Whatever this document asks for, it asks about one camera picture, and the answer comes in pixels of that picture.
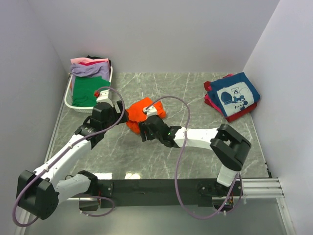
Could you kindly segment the orange t shirt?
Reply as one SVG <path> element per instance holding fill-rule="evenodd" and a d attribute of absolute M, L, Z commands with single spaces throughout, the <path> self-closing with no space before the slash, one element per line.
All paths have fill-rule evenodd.
<path fill-rule="evenodd" d="M 149 97 L 145 97 L 141 99 L 140 101 L 132 104 L 127 109 L 129 121 L 126 122 L 126 125 L 135 134 L 138 134 L 138 135 L 140 134 L 140 129 L 139 129 L 138 124 L 142 121 L 145 121 L 147 117 L 147 115 L 143 112 L 143 109 L 149 106 L 150 104 L 152 104 L 152 102 L 153 101 Z M 163 108 L 161 101 L 158 101 L 153 106 L 156 108 L 157 114 L 161 118 L 166 118 L 167 114 Z"/>

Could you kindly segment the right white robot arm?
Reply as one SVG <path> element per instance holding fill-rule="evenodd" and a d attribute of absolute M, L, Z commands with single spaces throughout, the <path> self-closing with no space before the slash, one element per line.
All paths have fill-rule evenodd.
<path fill-rule="evenodd" d="M 139 123 L 142 141 L 158 140 L 169 148 L 179 148 L 178 162 L 186 147 L 208 149 L 215 153 L 222 166 L 212 186 L 200 186 L 202 195 L 223 197 L 231 195 L 236 178 L 242 170 L 251 143 L 228 124 L 212 129 L 190 129 L 168 126 L 158 116 L 153 115 Z"/>

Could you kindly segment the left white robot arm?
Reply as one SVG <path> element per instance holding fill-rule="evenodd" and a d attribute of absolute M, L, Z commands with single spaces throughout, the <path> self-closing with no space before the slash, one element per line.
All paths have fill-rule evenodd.
<path fill-rule="evenodd" d="M 127 121 L 124 101 L 119 100 L 116 105 L 98 102 L 58 153 L 34 171 L 20 174 L 15 206 L 45 220 L 59 204 L 77 194 L 101 198 L 97 176 L 82 170 L 66 179 L 66 172 L 93 150 L 108 130 Z"/>

